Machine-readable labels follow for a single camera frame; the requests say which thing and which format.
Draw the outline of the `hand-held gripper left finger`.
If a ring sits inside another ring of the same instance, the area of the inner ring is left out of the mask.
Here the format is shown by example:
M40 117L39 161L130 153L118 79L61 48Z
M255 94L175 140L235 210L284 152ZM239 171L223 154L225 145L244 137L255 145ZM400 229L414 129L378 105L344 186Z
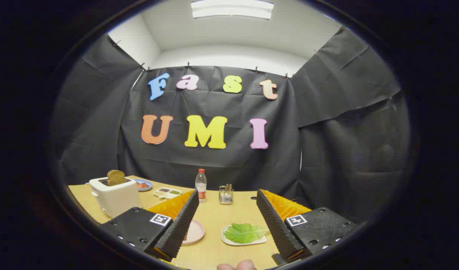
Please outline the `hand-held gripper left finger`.
M196 190L177 198L183 199L179 205L174 204L174 199L163 202L167 210L176 210L175 218L160 210L132 207L101 224L100 228L140 252L171 262L177 257L200 204Z

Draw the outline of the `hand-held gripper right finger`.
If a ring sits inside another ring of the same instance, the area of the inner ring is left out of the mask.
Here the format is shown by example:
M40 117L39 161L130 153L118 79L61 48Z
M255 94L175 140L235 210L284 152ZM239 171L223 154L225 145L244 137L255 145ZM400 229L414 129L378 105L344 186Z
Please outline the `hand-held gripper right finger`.
M257 191L256 204L278 250L272 255L278 266L333 247L357 227L327 207L310 210L262 189Z

